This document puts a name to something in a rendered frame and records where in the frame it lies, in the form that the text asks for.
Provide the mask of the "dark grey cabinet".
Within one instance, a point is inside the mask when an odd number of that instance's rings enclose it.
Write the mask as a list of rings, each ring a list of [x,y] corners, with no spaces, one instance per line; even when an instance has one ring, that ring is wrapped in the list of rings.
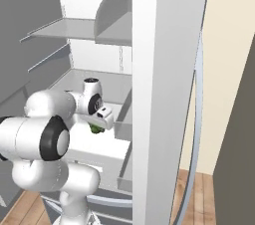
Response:
[[[255,35],[213,173],[216,225],[255,225]]]

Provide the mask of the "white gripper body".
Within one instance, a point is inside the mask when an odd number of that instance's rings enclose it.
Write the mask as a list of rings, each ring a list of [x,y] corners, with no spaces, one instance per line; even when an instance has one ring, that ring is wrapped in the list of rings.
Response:
[[[110,130],[114,126],[114,115],[112,113],[106,117],[99,117],[96,114],[89,115],[87,117],[87,122],[99,126],[101,128]]]

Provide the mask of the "grey door bin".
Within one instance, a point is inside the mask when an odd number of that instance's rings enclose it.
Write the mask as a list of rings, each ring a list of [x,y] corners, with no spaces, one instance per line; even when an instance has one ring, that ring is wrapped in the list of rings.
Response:
[[[129,150],[125,157],[123,167],[118,177],[118,189],[132,193],[132,151]]]
[[[115,138],[117,139],[132,140],[131,95],[132,92],[128,92],[127,98],[115,122]]]

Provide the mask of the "white fridge drawer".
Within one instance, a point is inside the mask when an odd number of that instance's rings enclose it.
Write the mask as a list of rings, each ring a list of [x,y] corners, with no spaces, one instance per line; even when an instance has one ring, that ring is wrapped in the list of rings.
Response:
[[[80,120],[70,129],[70,145],[64,158],[94,167],[101,176],[100,187],[118,192],[118,177],[128,147],[129,141],[116,139],[113,129],[94,134],[89,124]]]

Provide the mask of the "white fridge door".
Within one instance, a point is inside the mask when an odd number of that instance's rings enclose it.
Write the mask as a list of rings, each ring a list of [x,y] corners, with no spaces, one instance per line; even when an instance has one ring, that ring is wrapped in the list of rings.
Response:
[[[168,225],[206,0],[132,0],[132,224]]]

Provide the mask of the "green avocado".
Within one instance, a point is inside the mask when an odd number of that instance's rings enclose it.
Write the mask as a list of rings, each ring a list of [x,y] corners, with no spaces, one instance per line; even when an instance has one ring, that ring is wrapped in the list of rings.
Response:
[[[91,132],[94,133],[94,134],[98,134],[98,133],[101,133],[101,132],[105,131],[102,127],[99,127],[99,126],[94,125],[94,124],[91,124],[90,128],[91,128]]]

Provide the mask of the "grey fridge shelf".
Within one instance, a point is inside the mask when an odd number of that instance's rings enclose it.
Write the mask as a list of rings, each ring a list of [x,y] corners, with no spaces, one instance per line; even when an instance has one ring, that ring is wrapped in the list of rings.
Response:
[[[131,75],[72,69],[52,85],[52,90],[81,92],[86,78],[97,78],[103,88],[103,100],[123,104],[131,89]]]
[[[41,67],[45,63],[52,61],[54,59],[65,58],[70,53],[71,53],[70,45],[66,44],[59,48],[58,50],[56,50],[55,52],[53,52],[52,54],[50,54],[49,56],[47,56],[46,58],[44,58],[43,60],[41,60],[40,62],[38,62],[37,64],[35,64],[34,66],[32,66],[31,68],[29,68],[28,72],[31,73],[35,69]]]
[[[94,40],[94,24],[93,19],[62,18],[29,32],[20,42],[34,37]]]

